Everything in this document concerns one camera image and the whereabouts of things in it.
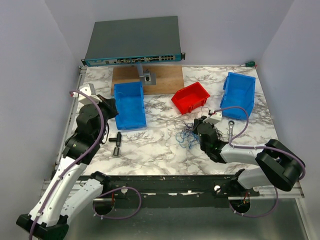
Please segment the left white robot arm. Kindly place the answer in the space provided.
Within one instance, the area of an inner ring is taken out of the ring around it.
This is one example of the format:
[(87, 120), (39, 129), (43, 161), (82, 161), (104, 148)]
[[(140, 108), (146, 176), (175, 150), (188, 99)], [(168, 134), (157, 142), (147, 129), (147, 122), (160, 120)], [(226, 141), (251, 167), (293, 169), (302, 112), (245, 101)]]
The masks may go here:
[(90, 179), (83, 188), (70, 195), (76, 181), (85, 171), (109, 133), (108, 120), (118, 115), (116, 100), (101, 95), (88, 96), (76, 118), (74, 134), (65, 142), (62, 158), (49, 186), (28, 214), (21, 214), (16, 224), (29, 238), (62, 240), (71, 222), (95, 197), (107, 197), (111, 185)]

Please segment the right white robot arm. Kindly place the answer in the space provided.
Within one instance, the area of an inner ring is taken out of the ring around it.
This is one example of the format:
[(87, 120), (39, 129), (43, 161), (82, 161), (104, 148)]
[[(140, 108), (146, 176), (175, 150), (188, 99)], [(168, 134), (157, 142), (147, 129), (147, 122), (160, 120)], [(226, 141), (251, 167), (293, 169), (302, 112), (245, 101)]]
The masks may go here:
[(200, 149), (213, 162), (257, 166), (241, 169), (234, 175), (230, 191), (236, 196), (262, 186), (289, 192), (306, 174), (305, 163), (276, 139), (256, 146), (230, 145), (219, 139), (215, 125), (205, 116), (194, 119), (192, 132), (199, 137)]

